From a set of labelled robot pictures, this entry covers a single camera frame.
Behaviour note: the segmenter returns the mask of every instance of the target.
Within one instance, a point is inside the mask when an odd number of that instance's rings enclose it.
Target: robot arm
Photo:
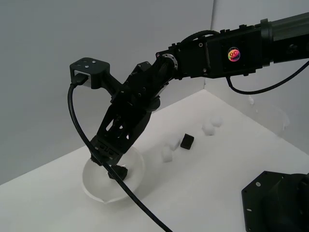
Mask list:
[[[112,97],[91,144],[101,154],[100,162],[113,165],[142,134],[170,80],[247,76],[270,62],[304,58],[309,58],[309,13],[220,33],[198,32],[158,52],[153,65],[138,64],[123,84],[111,76],[109,63],[92,58],[71,64],[70,74],[71,79],[78,73],[88,76],[85,85],[105,88]]]

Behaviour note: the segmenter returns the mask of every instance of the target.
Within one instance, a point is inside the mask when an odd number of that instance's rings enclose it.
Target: metal bracket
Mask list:
[[[241,191],[247,232],[270,232],[264,223],[261,201],[287,175],[264,171]]]

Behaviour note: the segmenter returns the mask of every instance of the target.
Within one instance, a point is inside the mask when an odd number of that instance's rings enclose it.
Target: colorful sticker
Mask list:
[[[231,47],[228,50],[227,57],[231,62],[236,62],[240,59],[240,51],[236,47]]]

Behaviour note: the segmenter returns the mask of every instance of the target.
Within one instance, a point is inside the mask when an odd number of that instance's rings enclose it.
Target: white cube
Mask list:
[[[162,148],[161,156],[164,163],[171,162],[173,160],[172,150],[168,146],[164,146]]]
[[[205,122],[203,124],[202,130],[204,131],[205,135],[207,135],[207,136],[212,136],[215,133],[214,126],[209,122]]]
[[[181,137],[177,134],[170,134],[166,138],[166,145],[170,147],[172,151],[175,151],[181,143]]]
[[[211,124],[214,127],[221,127],[221,125],[223,124],[223,119],[219,116],[213,116],[211,117]]]

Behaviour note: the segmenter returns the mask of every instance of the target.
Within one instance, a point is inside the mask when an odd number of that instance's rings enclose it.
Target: white wall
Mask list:
[[[241,24],[258,24],[264,18],[275,21],[308,11],[308,0],[215,0],[212,28],[214,30],[236,29]],[[298,60],[271,64],[270,67],[257,70],[255,74],[247,77],[236,76],[231,79],[234,86],[239,89],[256,90],[283,80],[305,62],[306,60]],[[274,124],[280,124],[281,116],[278,114],[280,111],[278,109],[281,109],[282,113],[286,113],[290,119],[290,125],[282,137],[309,154],[308,88],[309,69],[306,69],[278,89],[253,96],[255,101],[260,103],[260,109],[265,109],[261,113],[255,113],[250,109],[248,97],[232,92],[224,78],[206,80],[205,85],[205,89],[273,131],[276,130]]]
[[[124,82],[137,63],[154,62],[157,51],[209,29],[212,5],[213,0],[2,0],[0,184],[83,146],[67,110],[71,63],[101,59]],[[201,90],[203,82],[172,81],[162,107]],[[109,101],[103,89],[76,90],[76,113],[89,138]]]

